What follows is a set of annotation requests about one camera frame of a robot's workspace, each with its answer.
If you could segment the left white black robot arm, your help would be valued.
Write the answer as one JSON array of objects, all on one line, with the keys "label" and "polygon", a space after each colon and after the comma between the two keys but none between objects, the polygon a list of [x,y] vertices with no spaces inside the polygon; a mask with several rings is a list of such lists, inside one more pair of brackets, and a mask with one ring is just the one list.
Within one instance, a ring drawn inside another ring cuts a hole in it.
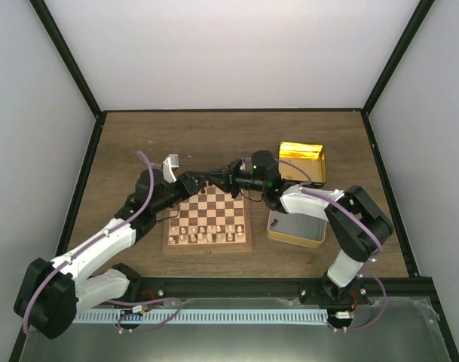
[{"label": "left white black robot arm", "polygon": [[64,333],[75,317],[113,299],[136,303],[142,295],[139,275],[117,266],[99,276],[93,273],[121,251],[132,247],[157,223],[157,215],[196,195],[205,184],[202,173],[185,172],[171,183],[159,170],[139,176],[134,193],[94,236],[50,261],[29,264],[14,311],[23,330],[34,327],[49,339]]}]

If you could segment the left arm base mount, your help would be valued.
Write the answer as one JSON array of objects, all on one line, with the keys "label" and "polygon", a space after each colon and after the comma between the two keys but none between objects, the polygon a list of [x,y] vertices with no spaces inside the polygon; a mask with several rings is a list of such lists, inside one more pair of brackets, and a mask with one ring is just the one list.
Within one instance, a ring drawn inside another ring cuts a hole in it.
[{"label": "left arm base mount", "polygon": [[150,284],[151,279],[141,277],[136,281],[131,281],[125,294],[118,298],[111,298],[104,304],[119,306],[141,305],[143,302],[155,301],[161,299],[164,295],[160,294]]}]

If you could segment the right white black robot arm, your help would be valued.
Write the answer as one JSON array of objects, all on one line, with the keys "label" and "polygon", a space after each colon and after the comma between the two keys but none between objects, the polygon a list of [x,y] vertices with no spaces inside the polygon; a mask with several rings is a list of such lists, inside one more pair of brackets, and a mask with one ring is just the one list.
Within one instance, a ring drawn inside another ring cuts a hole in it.
[{"label": "right white black robot arm", "polygon": [[277,159],[268,150],[255,152],[251,168],[244,158],[205,172],[207,181],[232,196],[241,190],[260,192],[266,206],[279,213],[304,215],[326,221],[340,246],[335,261],[323,276],[323,295],[338,304],[350,294],[350,286],[369,262],[382,254],[393,234],[392,222],[360,186],[345,191],[314,189],[311,179],[293,182],[282,178]]}]

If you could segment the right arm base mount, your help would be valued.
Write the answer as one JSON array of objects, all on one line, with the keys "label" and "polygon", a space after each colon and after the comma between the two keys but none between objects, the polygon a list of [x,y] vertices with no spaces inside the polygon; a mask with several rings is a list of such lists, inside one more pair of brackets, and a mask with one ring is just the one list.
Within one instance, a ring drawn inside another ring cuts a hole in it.
[{"label": "right arm base mount", "polygon": [[321,308],[347,307],[354,302],[367,305],[369,300],[350,283],[349,287],[337,287],[326,276],[321,278],[302,279],[298,283],[299,302],[301,304],[318,305]]}]

